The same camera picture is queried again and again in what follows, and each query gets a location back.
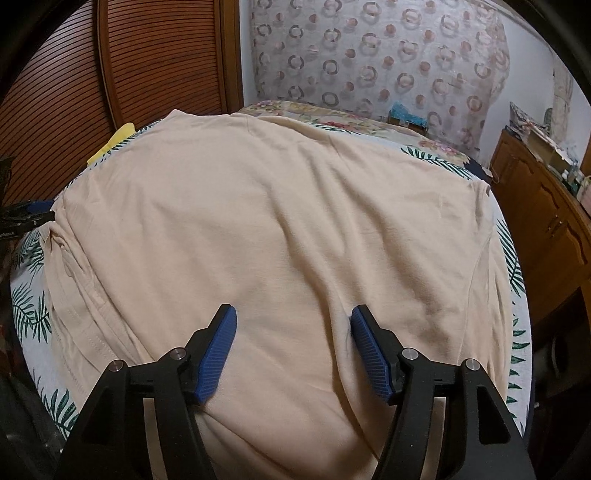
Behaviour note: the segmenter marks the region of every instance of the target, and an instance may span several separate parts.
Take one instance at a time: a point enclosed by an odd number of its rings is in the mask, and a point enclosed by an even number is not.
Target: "wooden cabinet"
[[[591,277],[590,219],[517,139],[503,132],[492,186],[523,271],[533,324]]]

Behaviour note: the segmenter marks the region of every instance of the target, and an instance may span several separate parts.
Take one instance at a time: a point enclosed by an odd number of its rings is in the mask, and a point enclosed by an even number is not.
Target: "mattress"
[[[312,108],[307,105],[300,106],[291,102],[261,102],[261,104],[243,109],[242,112],[257,116],[290,116],[317,128],[328,129],[335,135],[356,135],[360,140],[380,142],[389,148],[400,149],[408,155],[438,165],[468,180],[476,178],[461,166],[466,161],[465,155],[443,145],[434,144],[405,128],[394,128],[392,125],[346,113]],[[139,130],[134,136],[113,147],[90,165],[86,171],[104,161],[109,161],[113,152],[125,148],[133,142],[134,138],[149,130],[155,123]],[[511,236],[492,194],[490,199],[496,228],[505,253],[514,317],[514,342],[509,372],[509,394],[506,403],[523,434],[530,403],[532,361],[527,298]],[[39,244],[39,232],[36,230],[30,232],[17,248],[11,275],[11,292],[15,326],[27,367],[35,381],[43,404],[60,431],[67,437],[76,421],[77,411],[70,398],[70,393],[64,387],[57,373],[57,365],[51,353],[51,324],[43,293],[43,250]]]

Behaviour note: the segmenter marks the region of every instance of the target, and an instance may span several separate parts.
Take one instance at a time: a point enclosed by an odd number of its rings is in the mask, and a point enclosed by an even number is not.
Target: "beige shirt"
[[[371,477],[393,408],[351,338],[359,303],[432,360],[477,358],[506,393],[511,300],[484,182],[286,118],[173,111],[54,210],[46,298],[78,408],[111,360],[156,360],[236,307],[196,413],[220,479]]]

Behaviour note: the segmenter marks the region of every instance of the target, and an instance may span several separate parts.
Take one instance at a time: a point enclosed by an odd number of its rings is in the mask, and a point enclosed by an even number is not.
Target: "blue gripper pad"
[[[394,394],[390,383],[390,367],[379,349],[368,324],[359,308],[355,307],[351,314],[351,333],[361,354],[365,371],[374,391],[386,402]]]
[[[236,323],[236,309],[230,306],[199,364],[195,397],[200,404],[204,404],[217,389],[223,366],[236,335]]]

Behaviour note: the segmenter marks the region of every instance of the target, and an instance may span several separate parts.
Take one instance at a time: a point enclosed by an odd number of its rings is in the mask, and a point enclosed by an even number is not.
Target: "metal screw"
[[[469,370],[476,371],[480,368],[480,362],[474,358],[469,358],[466,360],[466,366]]]
[[[414,348],[405,348],[402,351],[402,356],[408,360],[416,360],[418,358],[418,352]]]
[[[170,351],[170,358],[172,358],[173,360],[181,360],[185,357],[185,355],[187,355],[187,351],[183,348],[183,347],[177,347],[177,348],[173,348]]]
[[[118,372],[123,368],[124,365],[125,364],[123,363],[123,360],[113,360],[109,364],[109,370],[111,370],[112,372]]]

